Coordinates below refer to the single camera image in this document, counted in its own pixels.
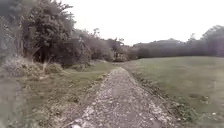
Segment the overcast sky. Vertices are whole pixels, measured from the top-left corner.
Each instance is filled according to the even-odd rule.
[[[103,38],[125,44],[175,38],[199,38],[224,24],[224,0],[62,0],[73,5],[76,28],[99,28]]]

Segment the bush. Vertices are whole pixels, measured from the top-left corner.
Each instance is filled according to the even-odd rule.
[[[44,67],[44,72],[46,74],[61,73],[63,72],[63,68],[60,64],[57,63],[46,64],[46,66]]]
[[[43,70],[41,70],[40,65],[20,56],[6,58],[2,68],[7,72],[8,75],[13,77],[37,77],[43,74]]]

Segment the gravel path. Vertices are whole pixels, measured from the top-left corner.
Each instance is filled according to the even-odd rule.
[[[111,71],[96,99],[72,128],[165,128],[174,127],[172,118],[156,106],[123,68]]]

